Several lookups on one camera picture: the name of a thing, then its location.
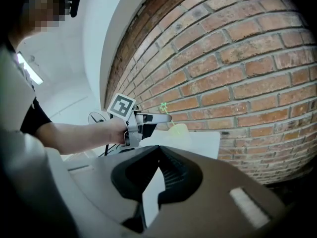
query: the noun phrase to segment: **white ceiling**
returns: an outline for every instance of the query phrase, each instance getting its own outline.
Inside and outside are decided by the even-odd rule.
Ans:
[[[82,43],[87,1],[80,1],[75,18],[66,16],[59,27],[26,39],[18,47],[27,61],[31,56],[35,58],[29,64],[44,81],[35,85],[37,92],[84,73]]]

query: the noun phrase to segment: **black sleeve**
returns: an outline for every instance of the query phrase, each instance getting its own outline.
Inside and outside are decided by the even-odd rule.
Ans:
[[[29,108],[21,126],[21,131],[30,135],[34,135],[43,124],[52,122],[44,113],[36,98],[33,101],[33,106],[34,108],[32,106]]]

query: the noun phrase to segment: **fluorescent light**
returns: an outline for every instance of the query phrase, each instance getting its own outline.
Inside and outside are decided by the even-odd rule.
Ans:
[[[39,75],[29,66],[29,64],[26,62],[26,60],[24,59],[23,55],[21,54],[21,52],[18,53],[18,60],[19,63],[23,63],[24,64],[24,69],[28,71],[28,73],[30,74],[31,79],[37,83],[38,85],[43,83],[43,80],[39,77]]]

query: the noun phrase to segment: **brick wall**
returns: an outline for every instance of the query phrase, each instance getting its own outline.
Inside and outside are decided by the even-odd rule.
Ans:
[[[290,0],[147,0],[106,93],[221,133],[219,159],[259,182],[290,179],[317,150],[315,40]],[[170,124],[160,124],[168,129]]]

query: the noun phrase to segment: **forearm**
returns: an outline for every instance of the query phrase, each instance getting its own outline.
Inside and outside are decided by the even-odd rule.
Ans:
[[[84,152],[110,143],[122,143],[123,133],[118,132],[109,120],[90,125],[48,123],[41,126],[36,137],[46,147],[61,154]]]

